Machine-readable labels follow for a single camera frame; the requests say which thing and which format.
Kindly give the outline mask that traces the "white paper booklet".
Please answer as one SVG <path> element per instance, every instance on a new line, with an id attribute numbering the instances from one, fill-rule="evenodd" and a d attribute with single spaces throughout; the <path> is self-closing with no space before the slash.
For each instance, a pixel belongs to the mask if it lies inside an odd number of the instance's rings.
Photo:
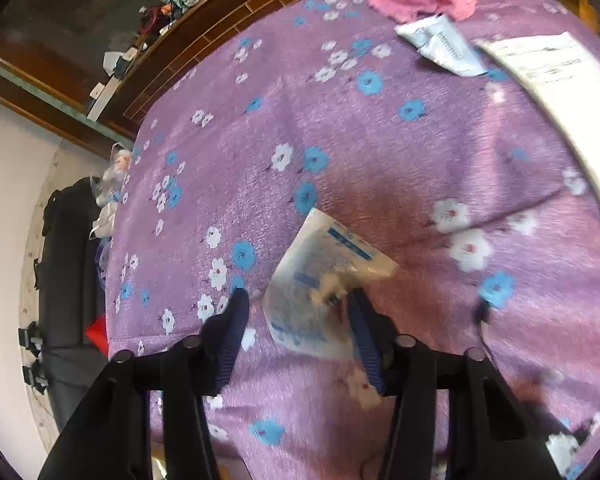
<path id="1" fill-rule="evenodd" d="M 600 201 L 600 61 L 569 32 L 478 40 L 562 133 Z"/>

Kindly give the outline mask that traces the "red gift bag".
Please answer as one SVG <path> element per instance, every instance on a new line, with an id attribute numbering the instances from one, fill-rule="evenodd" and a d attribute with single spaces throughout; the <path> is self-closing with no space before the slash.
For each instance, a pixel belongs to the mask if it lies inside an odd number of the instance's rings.
<path id="1" fill-rule="evenodd" d="M 109 342 L 107 337 L 106 315 L 99 315 L 99 317 L 84 330 L 84 335 L 92 344 L 94 344 L 103 356 L 108 356 Z"/>

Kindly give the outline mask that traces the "dark wooden cabinet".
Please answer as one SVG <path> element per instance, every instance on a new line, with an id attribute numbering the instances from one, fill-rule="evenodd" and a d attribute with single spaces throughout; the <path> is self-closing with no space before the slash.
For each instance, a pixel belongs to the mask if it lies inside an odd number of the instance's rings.
<path id="1" fill-rule="evenodd" d="M 162 27 L 158 0 L 0 0 L 0 104 L 106 155 L 178 78 L 300 0 L 200 0 Z"/>

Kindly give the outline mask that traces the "purple floral tablecloth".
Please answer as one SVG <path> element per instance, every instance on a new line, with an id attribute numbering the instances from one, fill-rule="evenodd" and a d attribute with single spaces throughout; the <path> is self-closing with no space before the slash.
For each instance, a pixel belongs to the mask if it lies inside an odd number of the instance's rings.
<path id="1" fill-rule="evenodd" d="M 429 347 L 486 336 L 521 399 L 600 448 L 600 206 L 562 136 L 496 65 L 460 78 L 366 0 L 306 0 L 178 78 L 138 132 L 107 270 L 111 352 L 198 332 L 235 287 L 251 312 L 212 440 L 256 479 L 372 478 L 392 403 L 355 360 L 281 346 L 261 298 L 318 208 L 398 266 L 374 306 Z"/>

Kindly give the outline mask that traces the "white blue plastic packet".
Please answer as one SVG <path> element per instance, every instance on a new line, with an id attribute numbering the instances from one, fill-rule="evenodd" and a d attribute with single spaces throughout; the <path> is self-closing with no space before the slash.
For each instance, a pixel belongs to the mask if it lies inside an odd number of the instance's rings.
<path id="1" fill-rule="evenodd" d="M 398 265 L 323 211 L 312 208 L 268 282 L 268 330 L 286 349 L 320 359 L 353 356 L 347 294 L 386 280 Z"/>

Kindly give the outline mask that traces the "white crumpled sachet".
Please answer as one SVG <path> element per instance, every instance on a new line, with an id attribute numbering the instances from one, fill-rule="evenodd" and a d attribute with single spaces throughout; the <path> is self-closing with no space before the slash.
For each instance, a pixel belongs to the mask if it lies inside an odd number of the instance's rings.
<path id="1" fill-rule="evenodd" d="M 396 34 L 426 60 L 463 78 L 486 74 L 478 54 L 444 14 L 396 25 Z"/>

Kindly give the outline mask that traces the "black sofa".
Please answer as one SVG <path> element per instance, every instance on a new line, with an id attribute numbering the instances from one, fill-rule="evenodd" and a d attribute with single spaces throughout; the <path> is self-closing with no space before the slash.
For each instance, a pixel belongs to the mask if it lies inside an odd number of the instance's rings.
<path id="1" fill-rule="evenodd" d="M 62 428 L 107 363 L 86 330 L 105 313 L 92 223 L 99 214 L 87 178 L 56 190 L 43 211 L 42 257 L 34 265 L 42 370 L 56 426 Z"/>

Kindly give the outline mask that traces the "clear plastic bags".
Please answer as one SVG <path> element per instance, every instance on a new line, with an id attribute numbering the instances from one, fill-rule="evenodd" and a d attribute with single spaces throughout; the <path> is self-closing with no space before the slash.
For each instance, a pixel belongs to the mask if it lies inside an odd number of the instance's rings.
<path id="1" fill-rule="evenodd" d="M 123 187 L 129 177 L 132 152 L 115 143 L 110 152 L 109 166 L 99 179 L 91 177 L 90 183 L 96 206 L 97 218 L 92 223 L 90 239 L 112 237 L 114 220 L 122 202 Z"/>

